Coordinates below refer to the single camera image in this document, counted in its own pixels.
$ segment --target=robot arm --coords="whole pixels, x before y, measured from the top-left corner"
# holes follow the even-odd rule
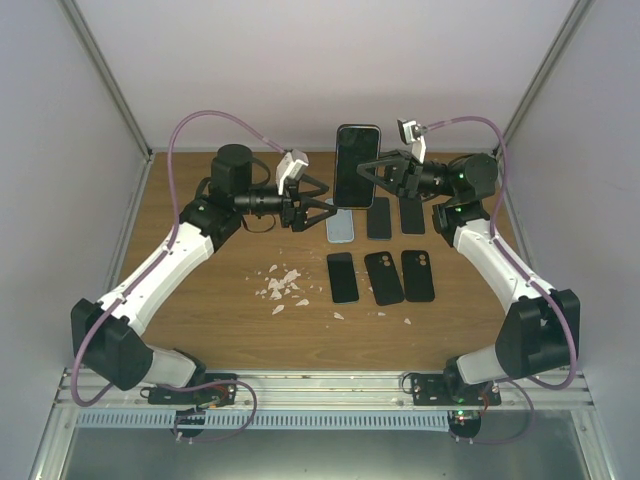
[[[447,362],[444,378],[450,397],[457,402],[472,385],[506,377],[518,379],[569,364],[566,336],[543,294],[562,310],[576,351],[580,302],[571,290],[556,291],[501,240],[497,231],[491,233],[482,200],[495,193],[496,160],[476,154],[449,164],[427,162],[427,128],[413,120],[398,120],[398,127],[403,142],[412,145],[411,153],[396,150],[382,154],[378,160],[359,165],[358,173],[398,197],[449,197],[433,207],[434,228],[480,272],[506,313],[495,345]],[[384,168],[382,176],[374,173],[378,167]]]
[[[328,186],[308,177],[304,153],[287,152],[278,166],[277,185],[255,188],[251,183],[251,151],[241,145],[227,145],[212,162],[215,181],[207,181],[208,195],[200,195],[180,214],[172,244],[169,234],[129,278],[96,303],[83,299],[71,312],[76,355],[85,336],[107,308],[119,302],[88,344],[83,362],[121,390],[141,382],[172,387],[203,383],[205,366],[176,350],[146,345],[140,338],[156,311],[182,281],[211,258],[240,228],[242,216],[277,214],[282,227],[304,231],[334,215],[336,207],[316,200]],[[300,191],[300,183],[315,190]],[[309,207],[324,210],[309,217]],[[147,276],[143,272],[154,263]]]

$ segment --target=white wall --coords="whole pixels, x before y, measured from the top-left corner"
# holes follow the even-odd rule
[[[505,127],[572,0],[78,0],[147,141],[166,148],[202,108],[285,146],[333,149],[338,125],[485,115]],[[184,147],[257,141],[199,121]],[[438,150],[489,148],[482,126],[438,131]]]
[[[23,479],[142,159],[56,2],[0,2],[0,65],[0,478]]]
[[[541,273],[582,302],[581,364],[623,478],[638,478],[640,3],[598,1],[512,143]]]

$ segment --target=wooden surface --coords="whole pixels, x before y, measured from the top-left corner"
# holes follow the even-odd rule
[[[213,156],[175,155],[180,208],[192,199],[200,179],[209,175]],[[266,161],[273,171],[281,158],[277,154],[256,154],[256,157]],[[431,155],[443,162],[453,157]],[[123,278],[169,232],[171,203],[165,158],[164,154],[157,155],[152,167]],[[307,173],[331,185],[334,154],[310,154],[309,159],[311,167]],[[259,181],[262,175],[255,169],[254,181]],[[388,196],[381,189],[377,195]],[[489,211],[493,208],[492,199],[485,202],[485,208]],[[354,211],[355,242],[341,245],[327,242],[324,224],[303,233],[282,229],[279,223],[265,234],[240,230],[169,297],[144,339],[151,345],[189,352],[209,368],[440,369],[454,355],[493,343],[504,312],[480,274],[434,232],[430,204],[425,205],[424,211],[427,234],[403,235],[398,203],[392,199],[391,241],[367,240],[365,211]],[[270,218],[249,219],[249,225],[259,229],[270,221]],[[504,211],[498,218],[498,228],[514,245]],[[400,253],[407,249],[429,252],[435,301],[377,306],[369,290],[364,256],[388,250],[401,274]],[[326,256],[344,251],[351,252],[354,258],[360,301],[334,305]],[[273,265],[277,265],[277,270],[269,273]],[[302,274],[295,281],[300,290],[278,301],[270,300],[268,295],[265,298],[256,295],[267,288],[267,277],[281,279],[285,269],[296,269]],[[300,298],[291,298],[294,294]],[[305,298],[309,300],[308,306],[295,306]],[[272,315],[280,304],[285,306],[284,310]],[[335,312],[344,320],[334,318]]]

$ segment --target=black phone case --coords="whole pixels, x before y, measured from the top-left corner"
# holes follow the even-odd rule
[[[418,198],[399,198],[400,228],[405,235],[424,235],[424,212]]]
[[[364,264],[378,305],[391,305],[404,300],[398,271],[389,252],[370,253],[364,257]]]
[[[408,302],[433,302],[436,298],[429,254],[424,250],[405,250],[401,255],[404,295]]]
[[[391,240],[391,207],[386,197],[375,197],[367,209],[367,238]]]

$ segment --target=phone screen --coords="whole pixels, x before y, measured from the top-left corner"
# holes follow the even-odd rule
[[[357,302],[360,297],[351,254],[345,252],[327,255],[327,267],[333,303]]]
[[[375,185],[358,175],[361,163],[378,158],[380,129],[375,125],[342,125],[336,139],[333,201],[340,208],[369,208]]]

